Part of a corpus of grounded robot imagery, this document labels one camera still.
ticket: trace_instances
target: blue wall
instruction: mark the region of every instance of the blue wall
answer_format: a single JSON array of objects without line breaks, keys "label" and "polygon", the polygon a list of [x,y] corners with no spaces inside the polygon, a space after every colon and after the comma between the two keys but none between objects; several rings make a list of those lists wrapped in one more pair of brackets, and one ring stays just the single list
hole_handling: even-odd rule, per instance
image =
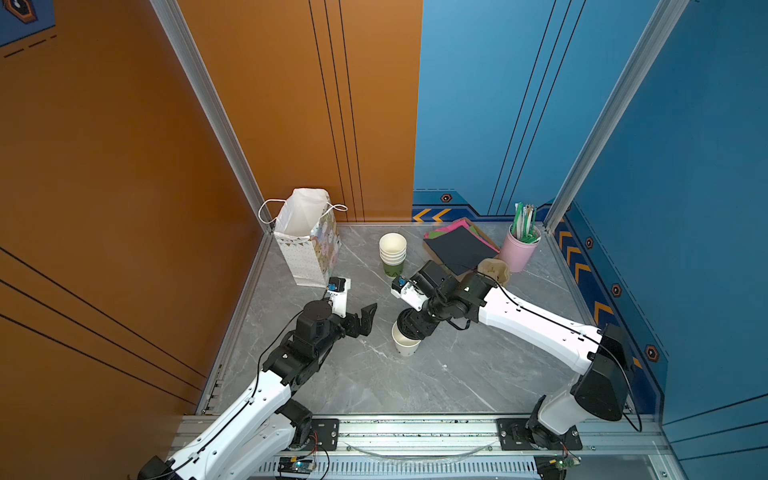
[{"label": "blue wall", "polygon": [[766,21],[765,2],[691,2],[576,198],[668,359],[692,479],[766,477]]},{"label": "blue wall", "polygon": [[35,0],[32,4],[38,19],[30,23],[22,22],[0,5],[0,47],[55,25],[53,0]]},{"label": "blue wall", "polygon": [[656,4],[425,0],[414,189],[481,215],[554,198]]}]

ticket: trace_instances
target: paper gift bag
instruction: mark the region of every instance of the paper gift bag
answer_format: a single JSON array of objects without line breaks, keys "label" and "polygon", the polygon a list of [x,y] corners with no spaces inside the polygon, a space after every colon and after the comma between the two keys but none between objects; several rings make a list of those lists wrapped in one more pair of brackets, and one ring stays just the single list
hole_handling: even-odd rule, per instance
[{"label": "paper gift bag", "polygon": [[[325,288],[341,248],[333,211],[347,207],[331,204],[322,188],[297,188],[287,200],[269,199],[261,208],[275,201],[284,203],[273,220],[275,240],[296,285]],[[261,209],[259,220],[269,223],[261,218]]]}]

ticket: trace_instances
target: pink pen holder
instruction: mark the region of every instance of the pink pen holder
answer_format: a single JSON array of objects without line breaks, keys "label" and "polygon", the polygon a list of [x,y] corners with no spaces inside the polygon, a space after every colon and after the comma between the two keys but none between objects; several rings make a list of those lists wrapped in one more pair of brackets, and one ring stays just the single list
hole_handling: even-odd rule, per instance
[{"label": "pink pen holder", "polygon": [[[534,227],[534,230],[541,237],[541,231],[537,227]],[[522,243],[507,230],[507,237],[504,239],[504,245],[502,245],[502,251],[498,258],[504,260],[510,272],[521,272],[528,265],[528,261],[536,251],[539,242],[541,240],[536,243]]]}]

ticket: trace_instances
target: metal grate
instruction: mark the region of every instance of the metal grate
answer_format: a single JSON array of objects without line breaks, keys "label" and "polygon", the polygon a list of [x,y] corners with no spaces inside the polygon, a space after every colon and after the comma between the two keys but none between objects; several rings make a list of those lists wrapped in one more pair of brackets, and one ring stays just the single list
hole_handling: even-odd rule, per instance
[{"label": "metal grate", "polygon": [[[278,457],[264,462],[255,474],[272,477],[277,474]],[[318,458],[316,472],[325,472],[327,461]],[[539,475],[532,456],[471,458],[459,462],[396,461],[367,456],[331,457],[326,479],[344,480],[367,478],[536,478]]]}]

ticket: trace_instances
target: yellow chevron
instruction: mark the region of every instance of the yellow chevron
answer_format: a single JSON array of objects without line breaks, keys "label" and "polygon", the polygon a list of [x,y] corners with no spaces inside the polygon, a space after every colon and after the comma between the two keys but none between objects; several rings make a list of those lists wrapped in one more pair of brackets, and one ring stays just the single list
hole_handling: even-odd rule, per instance
[{"label": "yellow chevron", "polygon": [[568,247],[566,250],[568,251],[568,255],[565,258],[565,262],[568,266],[571,266],[571,253],[581,253],[581,250],[576,247]]},{"label": "yellow chevron", "polygon": [[604,305],[603,303],[600,303],[600,302],[595,302],[594,303],[594,324],[597,326],[600,326],[600,320],[598,319],[598,317],[600,316],[600,310],[604,312],[608,312],[611,315],[614,314],[614,311],[608,305]]},{"label": "yellow chevron", "polygon": [[574,276],[576,277],[576,283],[578,283],[578,273],[582,270],[586,270],[588,272],[592,271],[592,269],[588,265],[584,265],[583,263],[576,262],[576,271],[574,273]]},{"label": "yellow chevron", "polygon": [[563,250],[563,237],[573,237],[571,232],[560,232],[560,250]]},{"label": "yellow chevron", "polygon": [[440,217],[442,217],[443,215],[445,215],[445,214],[446,214],[446,213],[448,213],[449,211],[451,211],[451,209],[450,209],[450,208],[446,208],[445,210],[443,210],[443,211],[442,211],[442,212],[440,212],[439,214],[437,214],[437,215],[435,215],[434,217],[432,217],[432,219],[433,219],[435,222],[442,222],[442,220],[440,220]]},{"label": "yellow chevron", "polygon": [[427,213],[427,212],[429,212],[430,210],[431,210],[431,208],[425,208],[424,210],[422,210],[421,212],[419,212],[419,214],[418,214],[418,215],[416,215],[415,217],[413,217],[413,220],[416,220],[417,222],[423,222],[424,220],[422,220],[422,215],[423,215],[423,214],[426,214],[426,213]]}]

